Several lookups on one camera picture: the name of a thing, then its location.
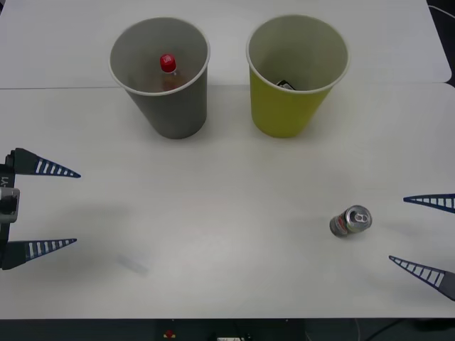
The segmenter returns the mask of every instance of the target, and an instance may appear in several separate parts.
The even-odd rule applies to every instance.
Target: red bottle cap
[[[161,69],[167,73],[174,72],[177,68],[176,59],[173,55],[162,55],[161,58],[159,58],[159,63],[161,65]]]

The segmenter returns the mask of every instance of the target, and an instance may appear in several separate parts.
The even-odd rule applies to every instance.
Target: table surface
[[[0,154],[82,174],[17,178],[11,240],[78,241],[0,272],[0,318],[455,317],[387,258],[455,270],[455,216],[402,202],[455,188],[452,87],[345,80],[295,139],[255,128],[248,87],[208,94],[172,141],[121,89],[0,91]],[[353,204],[373,226],[338,239]]]
[[[201,27],[211,45],[211,84],[248,84],[247,38],[283,13],[333,24],[348,41],[356,79],[451,77],[425,0],[13,0],[0,16],[0,88],[116,87],[107,68],[116,37],[156,16]]]

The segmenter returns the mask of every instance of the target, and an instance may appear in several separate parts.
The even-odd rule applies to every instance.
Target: yellow paper cup
[[[270,19],[252,33],[247,59],[253,122],[267,135],[293,137],[346,74],[350,56],[332,26],[288,15]],[[282,80],[296,91],[279,87]]]

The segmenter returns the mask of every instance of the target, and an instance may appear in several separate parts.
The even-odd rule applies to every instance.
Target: gray paper cup
[[[177,70],[187,81],[169,91],[160,88],[159,58],[165,53],[174,55]],[[160,135],[184,139],[207,117],[209,59],[208,40],[195,26],[177,18],[151,18],[118,37],[109,70]]]

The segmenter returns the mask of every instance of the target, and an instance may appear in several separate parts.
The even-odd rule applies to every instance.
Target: cup rim
[[[264,24],[268,23],[269,21],[272,21],[272,20],[275,20],[275,19],[278,19],[278,18],[286,18],[286,17],[291,17],[291,16],[298,16],[298,17],[304,17],[304,18],[310,18],[310,19],[313,19],[313,20],[317,20],[317,21],[320,21],[322,22],[324,25],[327,25],[328,27],[330,27],[331,29],[333,29],[341,38],[341,40],[343,41],[344,43],[344,46],[346,47],[346,52],[348,53],[348,60],[346,61],[346,66],[344,67],[344,70],[343,72],[338,76],[338,78],[336,80],[334,80],[332,83],[328,84],[328,85],[325,85],[323,87],[320,87],[318,89],[314,89],[314,90],[289,90],[289,89],[285,89],[283,87],[279,87],[278,85],[276,84],[273,84],[272,82],[270,82],[269,80],[266,80],[265,77],[263,77],[255,68],[255,66],[253,65],[252,61],[251,61],[251,58],[250,58],[250,41],[253,37],[253,35],[257,32],[257,30],[259,30]],[[348,69],[349,69],[349,65],[350,65],[350,48],[349,48],[349,45],[346,41],[346,39],[343,37],[343,35],[340,33],[340,31],[338,31],[335,27],[333,27],[331,24],[325,22],[324,20],[321,20],[320,18],[317,18],[315,16],[307,16],[305,14],[284,14],[282,16],[275,16],[273,18],[268,18],[267,20],[261,22],[259,25],[257,25],[255,27],[255,29],[253,30],[253,32],[251,32],[250,34],[250,37],[248,38],[248,41],[247,41],[247,48],[246,48],[246,52],[247,52],[247,61],[248,61],[248,64],[250,66],[250,69],[255,73],[256,76],[258,76],[259,79],[261,79],[263,82],[265,82],[267,85],[277,89],[277,90],[280,90],[280,91],[283,91],[283,92],[288,92],[290,94],[316,94],[318,92],[322,92],[322,91],[325,91],[325,90],[329,90],[331,89],[336,83],[340,82],[343,77],[345,76],[345,74],[347,73]]]
[[[112,71],[111,54],[112,54],[112,49],[114,48],[114,46],[115,46],[116,42],[119,40],[119,38],[123,35],[123,33],[128,31],[130,28],[133,28],[135,25],[139,25],[140,23],[143,23],[145,21],[151,21],[151,20],[155,20],[155,19],[174,19],[174,20],[181,21],[183,23],[187,23],[188,25],[194,27],[202,35],[202,37],[205,40],[205,43],[207,44],[207,57],[205,59],[203,67],[200,69],[198,74],[196,76],[194,76],[189,82],[187,82],[184,85],[182,85],[181,87],[178,87],[176,89],[172,89],[172,90],[169,90],[169,91],[163,91],[163,92],[144,92],[144,91],[139,91],[139,90],[135,90],[135,89],[133,89],[131,87],[128,87],[128,86],[126,86],[125,84],[123,84],[122,82],[119,81],[119,79],[115,76],[114,71]],[[136,23],[133,23],[132,25],[130,25],[127,28],[125,28],[119,34],[117,39],[115,39],[115,42],[112,45],[112,48],[111,48],[111,51],[110,51],[110,54],[109,54],[109,72],[110,72],[112,78],[114,79],[114,81],[118,85],[120,85],[120,87],[123,87],[128,92],[131,92],[133,94],[139,94],[141,96],[149,96],[149,97],[166,96],[168,94],[173,94],[173,93],[179,92],[181,90],[184,90],[187,87],[189,87],[190,85],[192,85],[196,80],[198,80],[199,77],[205,72],[205,70],[207,70],[207,66],[208,66],[209,60],[210,60],[210,43],[208,42],[207,36],[204,34],[204,32],[202,32],[202,30],[199,27],[197,27],[197,25],[195,25],[193,23],[190,23],[187,20],[183,20],[183,19],[180,19],[180,18],[175,18],[175,17],[172,17],[172,16],[157,16],[157,17],[154,17],[154,18],[148,18],[148,19],[144,19],[144,20],[141,20],[141,21],[137,21]]]

